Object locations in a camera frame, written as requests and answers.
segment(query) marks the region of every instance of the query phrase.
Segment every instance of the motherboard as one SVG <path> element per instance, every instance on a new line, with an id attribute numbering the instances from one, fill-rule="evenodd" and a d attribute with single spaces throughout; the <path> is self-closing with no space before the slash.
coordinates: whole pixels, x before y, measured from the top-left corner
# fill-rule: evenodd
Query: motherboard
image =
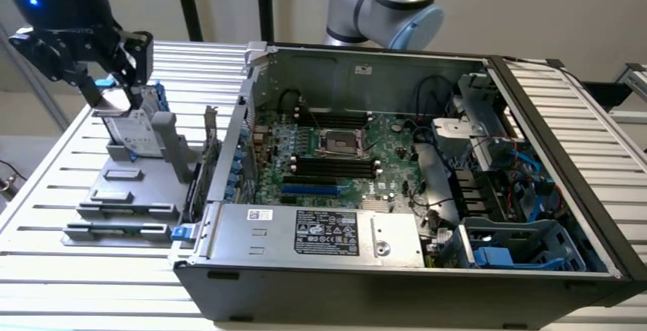
<path id="1" fill-rule="evenodd" d="M 406 121 L 371 113 L 261 112 L 255 203 L 411 213 L 421 174 Z"/>

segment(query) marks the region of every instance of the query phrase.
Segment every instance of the slotted aluminum table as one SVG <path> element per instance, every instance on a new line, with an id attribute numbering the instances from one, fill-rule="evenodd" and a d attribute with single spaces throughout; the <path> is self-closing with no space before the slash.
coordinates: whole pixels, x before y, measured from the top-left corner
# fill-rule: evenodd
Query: slotted aluminum table
<path id="1" fill-rule="evenodd" d="M 245 52 L 245 45 L 156 42 L 152 78 L 166 85 L 170 105 L 178 114 L 178 131 L 190 142 L 199 144 L 204 140 L 206 105 L 219 107 L 219 127 L 227 127 L 245 79 L 241 75 Z M 582 93 L 569 85 L 563 87 L 559 83 L 563 80 L 546 78 L 557 73 L 535 68 L 515 70 L 515 74 L 537 103 L 546 98 L 565 100 L 555 101 L 561 104 L 547 111 L 561 113 L 547 117 L 557 128 L 563 126 L 559 135 L 575 138 L 578 132 L 591 128 L 601 139 L 586 145 L 574 140 L 567 148 L 581 170 L 589 173 L 587 179 L 598 183 L 601 200 L 614 203 L 611 215 L 621 221 L 625 234 L 647 261 L 647 209 L 623 203 L 626 196 L 647 187 L 647 174 L 631 175 L 630 180 L 641 186 L 622 189 L 619 198 L 606 190 L 610 183 L 603 180 L 606 177 L 595 175 L 599 166 L 607 163 L 595 156 L 610 158 L 618 168 L 645 168 L 625 159 L 625 147 L 615 142 L 617 135 L 603 131 L 609 124 L 595 120 L 597 114 Z M 0 329 L 218 329 L 202 318 L 170 269 L 167 250 L 66 247 L 60 243 L 60 228 L 78 216 L 75 205 L 86 197 L 107 160 L 106 144 L 107 131 L 86 108 L 0 215 Z M 589 154 L 590 161 L 578 158 Z M 627 180 L 610 178 L 615 186 L 623 186 L 623 179 Z M 239 323 L 219 324 L 219 327 L 335 329 Z M 546 327 L 553 331 L 646 328 L 647 295 L 637 296 L 615 308 L 585 308 Z"/>

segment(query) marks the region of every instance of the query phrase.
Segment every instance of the robotic arm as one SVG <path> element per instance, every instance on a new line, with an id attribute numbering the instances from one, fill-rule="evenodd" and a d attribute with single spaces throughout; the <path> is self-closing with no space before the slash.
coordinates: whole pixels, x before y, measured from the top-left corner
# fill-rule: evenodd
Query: robotic arm
<path id="1" fill-rule="evenodd" d="M 329 0 L 325 44 L 373 40 L 393 49 L 425 49 L 443 24 L 435 0 Z"/>
<path id="2" fill-rule="evenodd" d="M 92 108 L 103 103 L 87 70 L 96 62 L 122 86 L 131 109 L 152 72 L 152 34 L 130 33 L 115 21 L 108 0 L 14 0 L 31 27 L 11 44 L 51 81 L 78 86 Z"/>

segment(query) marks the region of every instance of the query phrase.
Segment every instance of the power supply label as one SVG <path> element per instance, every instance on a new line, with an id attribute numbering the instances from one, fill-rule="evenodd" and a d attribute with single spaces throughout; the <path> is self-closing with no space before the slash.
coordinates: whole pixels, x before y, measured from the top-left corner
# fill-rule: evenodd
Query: power supply label
<path id="1" fill-rule="evenodd" d="M 295 251 L 299 254 L 359 256 L 358 214 L 298 210 Z"/>

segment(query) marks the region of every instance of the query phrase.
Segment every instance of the metal table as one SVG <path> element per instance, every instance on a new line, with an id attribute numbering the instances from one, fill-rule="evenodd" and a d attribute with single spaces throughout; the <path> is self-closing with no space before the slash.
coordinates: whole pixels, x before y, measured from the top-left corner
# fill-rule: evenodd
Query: metal table
<path id="1" fill-rule="evenodd" d="M 245 79 L 245 52 L 245 45 L 155 44 L 152 79 L 166 85 L 178 131 L 190 143 L 204 140 L 206 105 L 219 106 L 219 127 L 227 127 Z M 218 329 L 202 318 L 170 269 L 167 250 L 66 247 L 60 243 L 60 228 L 78 216 L 75 205 L 107 160 L 106 144 L 107 131 L 86 108 L 0 215 L 0 329 Z M 647 234 L 646 222 L 631 226 Z M 647 261 L 647 242 L 637 243 L 635 249 Z M 241 323 L 218 326 L 335 329 Z M 546 327 L 551 331 L 646 328 L 647 295 L 615 308 L 585 308 Z"/>

